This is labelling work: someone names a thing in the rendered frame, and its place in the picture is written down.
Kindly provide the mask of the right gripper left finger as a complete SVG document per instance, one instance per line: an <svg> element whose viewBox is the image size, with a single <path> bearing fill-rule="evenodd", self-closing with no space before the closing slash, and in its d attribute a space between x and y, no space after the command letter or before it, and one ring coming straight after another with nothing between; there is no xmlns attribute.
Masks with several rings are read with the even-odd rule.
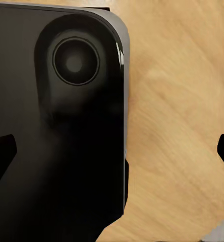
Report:
<svg viewBox="0 0 224 242"><path fill-rule="evenodd" d="M17 145L13 134L0 137L0 180L17 154Z"/></svg>

